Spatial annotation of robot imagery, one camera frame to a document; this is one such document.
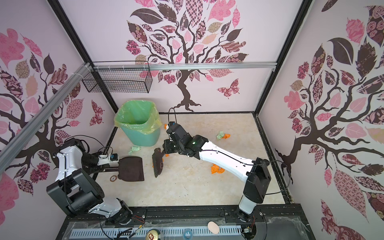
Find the dark brown hand broom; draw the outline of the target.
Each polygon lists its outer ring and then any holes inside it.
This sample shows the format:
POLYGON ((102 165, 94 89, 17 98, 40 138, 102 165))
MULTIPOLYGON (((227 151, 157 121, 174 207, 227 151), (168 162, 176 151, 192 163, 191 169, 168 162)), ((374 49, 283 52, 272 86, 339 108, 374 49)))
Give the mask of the dark brown hand broom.
POLYGON ((163 171, 164 162, 163 157, 166 155, 166 151, 161 148, 156 148, 152 155, 154 175, 157 178, 163 171))

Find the dark brown dustpan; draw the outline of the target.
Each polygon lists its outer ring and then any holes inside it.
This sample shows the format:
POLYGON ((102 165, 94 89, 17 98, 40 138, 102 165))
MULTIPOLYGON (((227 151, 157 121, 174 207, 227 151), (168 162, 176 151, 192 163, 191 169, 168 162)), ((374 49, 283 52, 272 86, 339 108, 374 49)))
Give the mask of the dark brown dustpan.
POLYGON ((125 182, 143 182, 144 169, 141 157, 128 156, 119 160, 118 179, 125 182))

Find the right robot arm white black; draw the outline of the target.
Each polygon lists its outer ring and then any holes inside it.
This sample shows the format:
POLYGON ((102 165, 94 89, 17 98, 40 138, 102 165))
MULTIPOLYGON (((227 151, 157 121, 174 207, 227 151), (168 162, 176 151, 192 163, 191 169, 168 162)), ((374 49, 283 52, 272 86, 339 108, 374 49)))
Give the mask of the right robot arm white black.
POLYGON ((203 136, 192 137, 177 122, 169 122, 166 133, 169 138, 164 140, 163 147, 156 148, 152 155, 155 177, 162 173, 163 157, 166 154, 177 153, 215 164, 245 183, 236 215, 243 222, 249 221, 255 207, 264 202, 267 194, 271 182, 268 170, 270 162, 261 158, 246 159, 218 147, 203 136))

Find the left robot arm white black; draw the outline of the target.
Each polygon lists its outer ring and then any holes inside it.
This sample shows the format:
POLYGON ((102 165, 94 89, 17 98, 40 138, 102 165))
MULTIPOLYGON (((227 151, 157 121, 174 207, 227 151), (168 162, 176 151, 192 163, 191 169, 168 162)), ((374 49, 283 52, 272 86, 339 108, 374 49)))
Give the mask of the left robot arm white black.
POLYGON ((117 172, 119 156, 98 151, 91 154, 82 140, 70 138, 58 146, 54 156, 59 161, 56 181, 47 187, 51 199, 69 217, 98 215, 113 225, 127 225, 133 212, 118 198, 107 198, 94 174, 117 172))

